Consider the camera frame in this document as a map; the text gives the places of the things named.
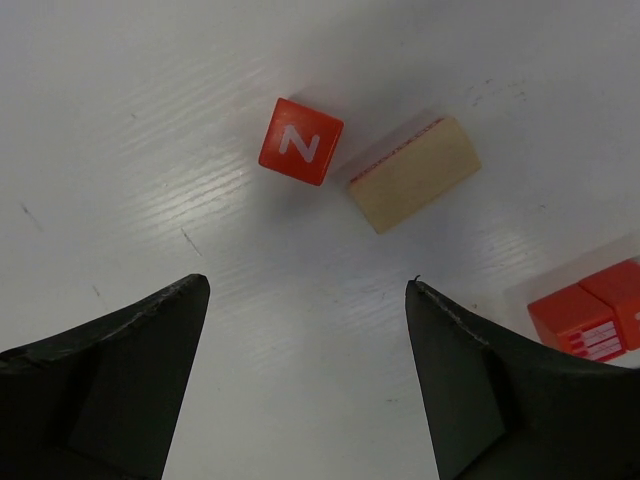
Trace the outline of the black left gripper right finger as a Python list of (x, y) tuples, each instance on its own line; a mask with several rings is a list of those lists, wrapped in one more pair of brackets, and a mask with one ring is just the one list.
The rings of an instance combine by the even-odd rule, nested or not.
[(639, 373), (574, 357), (419, 280), (405, 311), (443, 479), (635, 479)]

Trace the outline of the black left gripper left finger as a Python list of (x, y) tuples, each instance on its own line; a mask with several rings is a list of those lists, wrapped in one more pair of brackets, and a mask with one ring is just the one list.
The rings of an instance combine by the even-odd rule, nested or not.
[(2, 478), (161, 478), (209, 296), (191, 274), (2, 352)]

